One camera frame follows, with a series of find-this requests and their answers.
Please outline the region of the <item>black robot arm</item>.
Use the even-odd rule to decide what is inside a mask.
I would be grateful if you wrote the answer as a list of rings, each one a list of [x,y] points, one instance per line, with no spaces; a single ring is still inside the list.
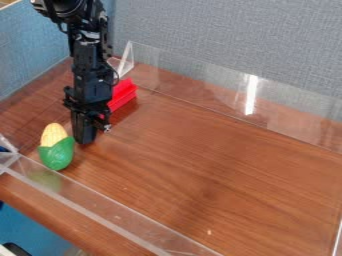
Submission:
[[[119,82],[109,64],[113,46],[106,9],[102,0],[31,0],[31,4],[68,37],[74,86],[64,87],[63,105],[71,112],[75,141],[90,144],[99,130],[111,129],[109,102]]]

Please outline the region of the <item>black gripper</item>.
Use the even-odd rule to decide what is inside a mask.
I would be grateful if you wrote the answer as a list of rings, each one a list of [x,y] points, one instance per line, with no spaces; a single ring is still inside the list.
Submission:
[[[98,130],[110,129],[109,102],[118,80],[107,63],[74,65],[74,85],[64,87],[63,104],[71,111],[72,133],[79,144],[95,141]]]

